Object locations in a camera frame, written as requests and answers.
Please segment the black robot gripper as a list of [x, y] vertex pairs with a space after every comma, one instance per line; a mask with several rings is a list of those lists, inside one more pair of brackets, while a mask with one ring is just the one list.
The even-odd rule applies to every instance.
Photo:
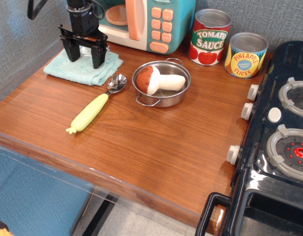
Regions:
[[91, 47], [93, 68], [98, 69], [109, 51], [108, 36], [102, 33], [99, 21], [105, 18], [105, 9], [100, 4], [68, 4], [70, 24], [60, 24], [60, 39], [71, 62], [80, 57], [79, 45]]

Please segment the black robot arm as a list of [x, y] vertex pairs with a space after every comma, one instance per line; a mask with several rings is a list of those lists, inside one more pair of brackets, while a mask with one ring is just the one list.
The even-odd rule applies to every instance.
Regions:
[[68, 0], [66, 10], [70, 25], [60, 24], [58, 28], [69, 60], [75, 62], [81, 56], [80, 46], [90, 48], [93, 67], [98, 69], [108, 51], [108, 36], [98, 29], [105, 17], [104, 8], [96, 0]]

